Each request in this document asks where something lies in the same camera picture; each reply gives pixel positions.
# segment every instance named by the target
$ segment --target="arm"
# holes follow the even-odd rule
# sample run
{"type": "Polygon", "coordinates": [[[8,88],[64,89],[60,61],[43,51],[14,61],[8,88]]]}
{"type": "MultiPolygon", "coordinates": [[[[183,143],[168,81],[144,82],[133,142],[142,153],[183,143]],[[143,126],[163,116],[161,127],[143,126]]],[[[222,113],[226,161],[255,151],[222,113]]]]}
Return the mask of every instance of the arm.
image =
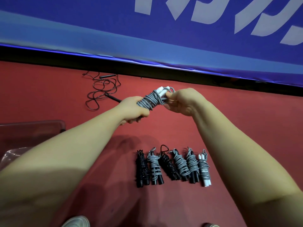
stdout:
{"type": "Polygon", "coordinates": [[[192,116],[248,226],[303,225],[303,195],[287,171],[194,89],[168,94],[166,108],[192,116]]]}
{"type": "Polygon", "coordinates": [[[47,226],[119,125],[149,111],[123,100],[115,108],[32,148],[0,172],[0,226],[47,226]]]}

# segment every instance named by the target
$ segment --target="black baseboard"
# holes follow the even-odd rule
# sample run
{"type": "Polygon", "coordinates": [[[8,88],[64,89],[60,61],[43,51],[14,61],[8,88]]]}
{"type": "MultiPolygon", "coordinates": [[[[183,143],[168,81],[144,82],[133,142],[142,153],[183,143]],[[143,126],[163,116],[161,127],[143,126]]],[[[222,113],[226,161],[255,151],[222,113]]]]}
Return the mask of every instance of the black baseboard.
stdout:
{"type": "Polygon", "coordinates": [[[303,96],[301,87],[6,46],[0,46],[0,60],[303,96]]]}

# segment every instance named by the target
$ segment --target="hand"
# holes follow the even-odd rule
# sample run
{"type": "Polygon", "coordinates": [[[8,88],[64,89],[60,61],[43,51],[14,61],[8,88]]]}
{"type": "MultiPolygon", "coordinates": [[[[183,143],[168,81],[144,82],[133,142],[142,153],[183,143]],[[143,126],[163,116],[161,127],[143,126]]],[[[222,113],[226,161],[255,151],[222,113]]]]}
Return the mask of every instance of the hand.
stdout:
{"type": "Polygon", "coordinates": [[[174,93],[167,92],[166,96],[168,102],[164,104],[164,107],[185,116],[192,116],[197,103],[206,101],[204,96],[193,88],[181,89],[174,93]]]}
{"type": "Polygon", "coordinates": [[[128,97],[122,100],[119,103],[119,105],[115,107],[115,109],[119,111],[122,115],[122,121],[120,125],[124,125],[126,122],[128,123],[133,123],[134,121],[140,122],[141,118],[138,119],[138,117],[149,116],[148,109],[137,105],[137,102],[142,99],[143,97],[140,96],[128,97]]]}

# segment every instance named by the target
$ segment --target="red mat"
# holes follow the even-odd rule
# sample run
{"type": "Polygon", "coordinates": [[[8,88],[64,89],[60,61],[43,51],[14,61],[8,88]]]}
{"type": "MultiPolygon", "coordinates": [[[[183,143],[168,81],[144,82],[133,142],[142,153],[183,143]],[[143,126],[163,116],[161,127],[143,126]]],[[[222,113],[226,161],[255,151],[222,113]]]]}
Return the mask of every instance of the red mat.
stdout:
{"type": "MultiPolygon", "coordinates": [[[[92,80],[83,71],[0,62],[0,123],[62,119],[67,129],[117,105],[100,101],[100,110],[85,108],[92,80]]],[[[244,90],[120,76],[114,95],[149,94],[159,86],[176,90],[193,87],[221,110],[237,127],[274,156],[303,188],[303,98],[244,90]]],[[[179,150],[205,148],[193,120],[158,106],[149,118],[119,127],[77,190],[58,212],[52,226],[66,218],[85,215],[91,226],[201,226],[245,223],[209,158],[212,185],[170,181],[136,188],[135,153],[160,145],[179,150]]]]}

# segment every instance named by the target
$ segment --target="person's left hand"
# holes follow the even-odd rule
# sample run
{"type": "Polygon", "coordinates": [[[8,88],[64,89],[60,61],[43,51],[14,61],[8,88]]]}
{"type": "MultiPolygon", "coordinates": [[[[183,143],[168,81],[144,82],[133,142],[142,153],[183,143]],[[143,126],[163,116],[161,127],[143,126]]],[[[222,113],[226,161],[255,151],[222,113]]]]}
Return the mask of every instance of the person's left hand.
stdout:
{"type": "Polygon", "coordinates": [[[120,125],[128,123],[133,123],[134,121],[140,122],[142,117],[148,117],[149,116],[149,110],[140,107],[137,105],[137,102],[142,100],[143,97],[141,96],[134,96],[134,97],[128,97],[124,100],[122,100],[119,105],[115,107],[115,109],[121,113],[122,115],[122,121],[120,125]]]}

